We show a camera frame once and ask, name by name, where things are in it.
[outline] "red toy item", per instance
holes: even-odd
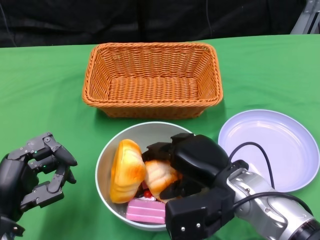
[[[149,190],[145,190],[143,195],[144,195],[145,198],[151,198],[152,197],[152,193]]]

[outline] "toy bread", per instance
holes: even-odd
[[[170,184],[181,179],[181,175],[170,166],[169,161],[151,160],[144,164],[146,168],[144,181],[150,192],[159,201],[168,202],[170,199],[160,199],[160,193]]]
[[[116,204],[129,202],[134,198],[145,176],[146,167],[139,146],[130,139],[122,140],[111,168],[111,201]]]

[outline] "white plate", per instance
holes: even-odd
[[[218,144],[228,155],[240,144],[255,142],[263,147],[271,164],[274,186],[292,192],[309,184],[317,175],[320,158],[310,132],[293,118],[269,110],[250,110],[230,118],[222,127]],[[266,160],[252,145],[244,146],[232,161],[244,160],[249,170],[270,183]]]

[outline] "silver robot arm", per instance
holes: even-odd
[[[235,192],[234,202],[262,192],[276,192],[260,175],[240,168],[232,173],[228,186]],[[267,240],[318,240],[320,224],[297,202],[279,196],[248,201],[235,215],[249,222]]]

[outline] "green table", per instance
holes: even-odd
[[[175,120],[196,134],[217,140],[224,122],[250,109],[269,109],[302,123],[320,141],[320,35],[259,36],[204,41],[218,53],[224,101],[196,119]],[[24,240],[169,240],[166,232],[144,232],[117,219],[102,203],[95,185],[98,156],[121,130],[145,119],[111,119],[81,98],[93,45],[0,49],[0,155],[51,131],[75,156],[76,185],[65,197],[25,213]],[[41,175],[40,180],[50,179]],[[320,177],[294,195],[320,219]],[[234,219],[211,239],[260,237]]]

